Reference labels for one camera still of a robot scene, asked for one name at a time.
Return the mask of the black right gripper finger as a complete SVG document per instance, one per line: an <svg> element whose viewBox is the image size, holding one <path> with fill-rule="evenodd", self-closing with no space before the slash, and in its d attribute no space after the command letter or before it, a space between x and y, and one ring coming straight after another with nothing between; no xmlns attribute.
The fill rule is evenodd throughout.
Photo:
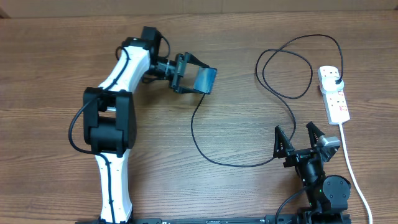
<svg viewBox="0 0 398 224"><path fill-rule="evenodd" d="M306 125L309 135L310 144L312 147L317 146L317 141L320 139L321 136L324 136L323 133L317 126L311 121Z"/></svg>
<svg viewBox="0 0 398 224"><path fill-rule="evenodd" d="M289 138L285 135L280 126L275 127L274 158L285 158L294 151Z"/></svg>

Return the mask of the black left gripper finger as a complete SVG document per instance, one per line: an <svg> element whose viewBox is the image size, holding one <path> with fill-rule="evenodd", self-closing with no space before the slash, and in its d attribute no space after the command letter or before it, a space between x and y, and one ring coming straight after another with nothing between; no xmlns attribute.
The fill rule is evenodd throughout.
<svg viewBox="0 0 398 224"><path fill-rule="evenodd" d="M195 90L192 88L186 88L183 86L178 86L176 88L174 88L174 92L179 93L179 94L186 94L186 93L198 93L198 94L202 94L201 91L199 90Z"/></svg>
<svg viewBox="0 0 398 224"><path fill-rule="evenodd" d="M187 63L190 63L192 65L197 65L199 67L204 67L204 68L208 68L209 65L201 62L199 59L197 59L193 54L186 52L185 53L185 61Z"/></svg>

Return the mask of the blue Samsung Galaxy smartphone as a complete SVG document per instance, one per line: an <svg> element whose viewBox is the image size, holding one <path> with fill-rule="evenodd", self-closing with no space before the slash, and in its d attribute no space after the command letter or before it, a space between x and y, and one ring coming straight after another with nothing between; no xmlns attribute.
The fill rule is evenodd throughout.
<svg viewBox="0 0 398 224"><path fill-rule="evenodd" d="M193 84L193 89L209 95L212 91L216 75L216 68L200 67Z"/></svg>

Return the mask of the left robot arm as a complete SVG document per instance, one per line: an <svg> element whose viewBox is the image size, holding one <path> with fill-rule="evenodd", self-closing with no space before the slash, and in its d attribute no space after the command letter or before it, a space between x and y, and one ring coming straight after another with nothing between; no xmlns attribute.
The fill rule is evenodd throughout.
<svg viewBox="0 0 398 224"><path fill-rule="evenodd" d="M128 37L109 77L83 94L83 135L100 173L102 209L97 223L132 223L128 160L136 141L137 124L133 94L139 82L169 81L179 94L208 95L217 70L191 53L175 60L159 56L164 36L155 27L144 27L139 38Z"/></svg>

